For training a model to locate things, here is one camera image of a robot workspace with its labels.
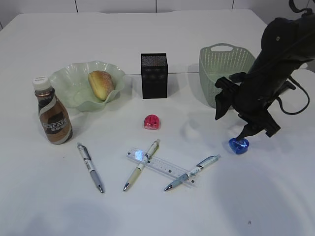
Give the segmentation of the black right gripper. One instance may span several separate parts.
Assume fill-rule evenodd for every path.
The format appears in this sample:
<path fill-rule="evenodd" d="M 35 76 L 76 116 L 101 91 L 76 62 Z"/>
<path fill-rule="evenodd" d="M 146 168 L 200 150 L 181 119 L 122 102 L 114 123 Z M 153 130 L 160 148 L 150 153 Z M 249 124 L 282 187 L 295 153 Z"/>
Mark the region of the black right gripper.
<path fill-rule="evenodd" d="M 295 61 L 283 60 L 252 73 L 235 74 L 243 79 L 239 85 L 225 77 L 219 78 L 215 83 L 215 87 L 221 89 L 215 97 L 215 120 L 234 108 L 239 117 L 247 122 L 236 137 L 237 141 L 254 136 L 262 130 L 266 131 L 268 137 L 272 137 L 280 130 L 280 126 L 268 112 L 268 107 L 295 69 Z"/>

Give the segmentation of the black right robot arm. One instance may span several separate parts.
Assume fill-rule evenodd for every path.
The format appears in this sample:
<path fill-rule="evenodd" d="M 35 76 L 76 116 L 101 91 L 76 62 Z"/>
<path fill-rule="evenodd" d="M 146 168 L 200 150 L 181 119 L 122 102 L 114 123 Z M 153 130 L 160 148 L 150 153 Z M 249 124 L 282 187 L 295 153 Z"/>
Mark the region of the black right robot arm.
<path fill-rule="evenodd" d="M 265 29 L 261 39 L 261 52 L 248 72 L 217 79 L 215 119 L 223 117 L 230 107 L 247 122 L 236 137 L 241 140 L 262 130 L 268 137 L 276 134 L 280 126 L 268 112 L 280 95 L 295 89 L 294 70 L 315 59 L 315 15 L 303 14 L 297 20 L 276 18 Z"/>

